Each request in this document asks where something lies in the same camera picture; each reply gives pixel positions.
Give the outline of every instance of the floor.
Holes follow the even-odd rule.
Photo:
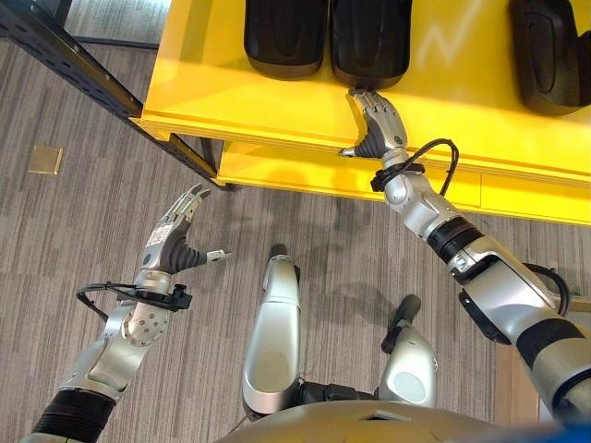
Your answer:
[[[145,97],[153,52],[90,49]],[[133,281],[153,224],[199,178],[8,42],[0,42],[0,103],[0,440],[17,441],[100,333],[74,291]],[[58,176],[27,172],[36,143],[65,149]],[[556,266],[574,292],[590,293],[589,229],[468,218],[521,260]],[[460,307],[443,264],[385,205],[214,189],[189,239],[235,254],[177,276],[194,303],[151,350],[102,441],[213,441],[240,420],[243,354],[277,242],[302,269],[305,379],[373,390],[388,316],[416,293],[424,306],[416,325],[440,365],[438,407],[492,420],[494,347]]]
[[[158,44],[171,0],[72,0],[72,35]]]

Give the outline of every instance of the black rubber sleeve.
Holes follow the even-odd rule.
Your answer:
[[[184,235],[170,239],[162,252],[162,257],[163,270],[170,274],[204,265],[207,262],[207,254],[189,246]]]
[[[482,236],[484,234],[464,217],[455,217],[435,229],[428,237],[427,244],[447,263],[464,246]]]
[[[367,159],[381,159],[386,153],[386,143],[378,124],[373,120],[368,123],[368,134],[355,147],[355,156]]]
[[[60,390],[43,412],[33,433],[94,443],[114,407],[113,399],[97,392]]]
[[[515,345],[527,365],[533,368],[537,355],[553,342],[583,337],[581,331],[569,320],[548,318],[524,330]]]

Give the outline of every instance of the black metal frame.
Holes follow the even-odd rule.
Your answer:
[[[49,13],[60,26],[66,25],[67,14],[72,6],[72,0],[35,0],[38,6]]]
[[[132,40],[104,39],[101,37],[87,37],[83,35],[76,35],[74,38],[80,43],[103,44],[105,46],[118,46],[121,48],[148,49],[151,51],[158,51],[158,48],[160,47],[160,44],[158,43],[135,42]]]
[[[212,181],[217,171],[210,140],[201,139],[205,160],[176,134],[169,141],[160,141],[132,123],[129,117],[140,118],[143,104],[37,2],[0,0],[0,32],[212,185],[227,188]]]

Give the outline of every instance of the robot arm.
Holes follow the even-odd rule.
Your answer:
[[[23,443],[97,440],[144,356],[166,332],[171,311],[188,308],[190,295],[183,285],[173,289],[172,276],[229,255],[187,245],[195,209],[208,193],[201,185],[191,187],[156,224],[135,289],[119,292],[123,300],[107,318],[103,334],[82,353]]]
[[[543,402],[563,421],[591,419],[591,331],[556,312],[550,291],[496,240],[482,234],[410,164],[402,120],[376,92],[352,90],[368,134],[347,157],[381,159],[372,182],[408,229],[464,286],[460,302],[491,340],[517,347]]]

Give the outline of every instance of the yellow shelf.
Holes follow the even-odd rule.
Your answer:
[[[439,189],[446,169],[424,162]],[[250,186],[383,201],[371,190],[378,161],[344,159],[315,150],[290,150],[226,142],[218,180]],[[446,196],[458,209],[530,219],[591,224],[591,189],[585,184],[538,181],[531,176],[485,174],[458,167]]]
[[[411,147],[452,138],[475,170],[588,183],[591,108],[562,117],[524,108],[507,3],[416,0],[410,67],[383,94],[401,113]],[[591,2],[572,4],[578,28],[588,29]],[[159,139],[174,132],[326,152],[355,144],[359,128],[330,57],[309,79],[265,78],[244,52],[244,11],[244,0],[174,0],[136,122]],[[437,156],[449,159],[444,149]]]

